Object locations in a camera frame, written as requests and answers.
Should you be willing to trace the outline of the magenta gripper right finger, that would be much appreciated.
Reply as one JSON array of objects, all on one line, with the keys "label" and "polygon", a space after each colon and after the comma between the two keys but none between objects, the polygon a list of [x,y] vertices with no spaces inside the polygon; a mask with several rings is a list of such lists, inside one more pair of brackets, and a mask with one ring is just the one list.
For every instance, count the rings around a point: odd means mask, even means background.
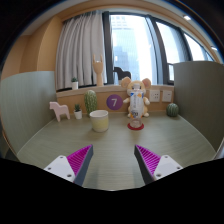
[{"label": "magenta gripper right finger", "polygon": [[150,184],[182,169],[182,166],[169,155],[159,156],[140,145],[135,146],[134,155],[145,184]]}]

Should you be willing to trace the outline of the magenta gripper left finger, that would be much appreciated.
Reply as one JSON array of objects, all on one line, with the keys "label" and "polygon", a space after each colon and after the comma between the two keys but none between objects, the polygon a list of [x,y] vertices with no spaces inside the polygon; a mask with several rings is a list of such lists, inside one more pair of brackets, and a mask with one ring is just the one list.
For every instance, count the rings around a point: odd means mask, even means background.
[{"label": "magenta gripper left finger", "polygon": [[69,156],[58,156],[44,170],[82,186],[92,156],[93,145],[88,145]]}]

